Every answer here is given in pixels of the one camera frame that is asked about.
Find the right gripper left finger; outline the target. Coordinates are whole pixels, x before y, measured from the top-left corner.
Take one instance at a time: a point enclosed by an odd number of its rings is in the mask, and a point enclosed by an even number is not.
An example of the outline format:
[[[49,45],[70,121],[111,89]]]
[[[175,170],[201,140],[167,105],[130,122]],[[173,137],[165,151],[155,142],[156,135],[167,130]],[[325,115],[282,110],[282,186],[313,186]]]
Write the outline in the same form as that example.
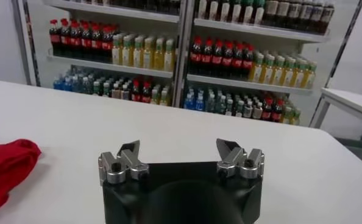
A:
[[[149,176],[149,165],[138,159],[140,141],[123,144],[118,153],[103,152],[98,157],[99,181],[109,184],[124,183],[127,178],[143,181]]]

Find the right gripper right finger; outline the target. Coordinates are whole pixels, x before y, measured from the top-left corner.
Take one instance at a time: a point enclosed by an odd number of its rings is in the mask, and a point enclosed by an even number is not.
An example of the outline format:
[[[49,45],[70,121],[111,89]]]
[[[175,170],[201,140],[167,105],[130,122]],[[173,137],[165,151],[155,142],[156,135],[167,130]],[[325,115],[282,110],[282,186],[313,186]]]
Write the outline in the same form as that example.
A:
[[[221,160],[217,162],[217,173],[221,180],[234,177],[237,173],[244,179],[256,179],[264,174],[264,153],[252,149],[247,153],[238,143],[216,140]]]

